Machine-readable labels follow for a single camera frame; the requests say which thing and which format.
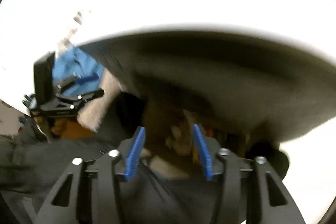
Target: screw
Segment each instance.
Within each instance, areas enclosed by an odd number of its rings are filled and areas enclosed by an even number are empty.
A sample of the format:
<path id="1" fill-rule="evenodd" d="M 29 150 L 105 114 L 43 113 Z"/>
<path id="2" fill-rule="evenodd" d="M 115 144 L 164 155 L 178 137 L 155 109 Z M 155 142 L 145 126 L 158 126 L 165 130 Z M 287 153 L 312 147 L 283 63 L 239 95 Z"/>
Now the screw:
<path id="1" fill-rule="evenodd" d="M 221 156 L 228 156 L 230 154 L 230 150 L 228 150 L 227 148 L 221 148 L 218 151 L 218 154 L 220 154 Z"/>
<path id="2" fill-rule="evenodd" d="M 267 162 L 266 158 L 261 156 L 256 157 L 254 160 L 259 164 L 265 164 Z"/>
<path id="3" fill-rule="evenodd" d="M 118 150 L 111 150 L 109 152 L 109 156 L 110 157 L 117 157 L 119 155 L 119 151 Z"/>
<path id="4" fill-rule="evenodd" d="M 72 160 L 72 164 L 74 165 L 80 165 L 83 162 L 83 160 L 81 158 L 74 158 Z"/>

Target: blue gripper pad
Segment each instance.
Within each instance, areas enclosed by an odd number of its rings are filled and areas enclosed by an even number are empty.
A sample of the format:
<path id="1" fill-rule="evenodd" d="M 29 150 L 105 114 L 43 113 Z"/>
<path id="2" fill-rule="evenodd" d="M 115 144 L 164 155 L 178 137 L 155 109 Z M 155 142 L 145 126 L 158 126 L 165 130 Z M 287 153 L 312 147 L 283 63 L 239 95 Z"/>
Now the blue gripper pad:
<path id="1" fill-rule="evenodd" d="M 207 180 L 212 180 L 212 157 L 209 153 L 208 147 L 205 143 L 203 133 L 197 124 L 193 126 L 193 139 L 198 151 L 198 159 L 202 165 L 204 175 Z"/>
<path id="2" fill-rule="evenodd" d="M 146 131 L 144 127 L 140 127 L 137 135 L 134 137 L 131 150 L 125 160 L 125 179 L 130 180 L 134 177 L 140 160 L 141 150 L 146 140 Z"/>

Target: person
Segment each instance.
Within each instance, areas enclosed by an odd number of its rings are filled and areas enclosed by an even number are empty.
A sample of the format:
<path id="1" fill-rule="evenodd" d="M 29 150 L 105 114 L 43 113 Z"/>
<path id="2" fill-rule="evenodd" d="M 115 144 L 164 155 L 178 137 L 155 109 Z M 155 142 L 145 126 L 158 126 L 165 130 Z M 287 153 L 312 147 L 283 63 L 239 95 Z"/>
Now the person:
<path id="1" fill-rule="evenodd" d="M 60 138 L 48 143 L 36 126 L 43 120 L 41 117 L 28 118 L 14 138 L 1 136 L 0 209 L 8 207 L 17 220 L 6 224 L 32 224 L 69 163 L 76 157 L 96 160 L 116 149 L 122 140 L 131 138 L 141 124 L 144 107 L 145 103 L 135 96 L 122 93 L 112 102 L 96 136 L 73 121 L 69 131 L 66 126 L 69 121 L 61 119 L 51 128 Z M 85 132 L 85 138 L 81 138 L 80 132 Z M 221 184 L 206 181 L 200 174 L 168 180 L 140 163 L 136 176 L 120 183 L 120 190 L 127 223 L 201 224 L 210 223 Z M 241 196 L 242 222 L 246 218 L 245 179 L 242 179 Z M 90 210 L 82 210 L 78 217 L 81 223 L 91 223 Z"/>

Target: triangular cutout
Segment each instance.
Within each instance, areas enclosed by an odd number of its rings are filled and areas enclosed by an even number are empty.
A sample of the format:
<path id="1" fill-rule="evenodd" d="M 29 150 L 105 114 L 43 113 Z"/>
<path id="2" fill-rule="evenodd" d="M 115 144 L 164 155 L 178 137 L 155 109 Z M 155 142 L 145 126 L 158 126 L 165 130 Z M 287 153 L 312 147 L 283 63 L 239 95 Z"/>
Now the triangular cutout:
<path id="1" fill-rule="evenodd" d="M 71 183 L 72 183 L 73 175 L 69 174 L 63 183 L 62 187 L 59 189 L 57 195 L 52 201 L 52 205 L 68 207 L 69 199 L 70 199 L 70 191 L 71 191 Z"/>
<path id="2" fill-rule="evenodd" d="M 283 206 L 287 204 L 287 201 L 281 190 L 271 177 L 270 173 L 266 173 L 268 196 L 269 196 L 269 205 L 272 207 Z"/>

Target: blue object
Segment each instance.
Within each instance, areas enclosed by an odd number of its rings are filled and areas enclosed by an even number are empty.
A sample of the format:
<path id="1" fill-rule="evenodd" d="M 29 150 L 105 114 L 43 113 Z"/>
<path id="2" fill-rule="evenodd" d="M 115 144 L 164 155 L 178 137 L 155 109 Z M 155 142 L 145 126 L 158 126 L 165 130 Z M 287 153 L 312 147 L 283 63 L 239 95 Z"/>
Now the blue object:
<path id="1" fill-rule="evenodd" d="M 204 140 L 203 133 L 197 124 L 193 126 L 193 139 L 198 151 L 198 159 L 202 165 L 203 173 L 207 180 L 212 180 L 212 157 Z"/>
<path id="2" fill-rule="evenodd" d="M 125 160 L 125 179 L 130 180 L 134 177 L 137 170 L 141 150 L 146 140 L 146 131 L 144 127 L 141 127 L 134 138 L 133 145 Z"/>
<path id="3" fill-rule="evenodd" d="M 79 78 L 75 85 L 63 92 L 64 95 L 76 96 L 97 90 L 104 72 L 104 66 L 91 56 L 72 47 L 55 60 L 52 70 L 53 83 L 72 75 Z"/>

